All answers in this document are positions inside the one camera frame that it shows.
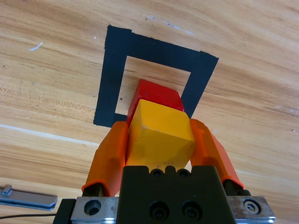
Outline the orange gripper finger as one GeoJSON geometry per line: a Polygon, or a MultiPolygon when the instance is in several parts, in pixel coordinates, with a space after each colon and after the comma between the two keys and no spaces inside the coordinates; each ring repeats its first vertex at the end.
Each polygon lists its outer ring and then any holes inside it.
{"type": "Polygon", "coordinates": [[[95,152],[82,196],[115,196],[120,191],[128,142],[128,124],[118,121],[95,152]]]}
{"type": "Polygon", "coordinates": [[[230,180],[244,189],[223,145],[204,123],[196,119],[191,119],[190,123],[196,143],[191,165],[215,166],[222,183],[230,180]]]}

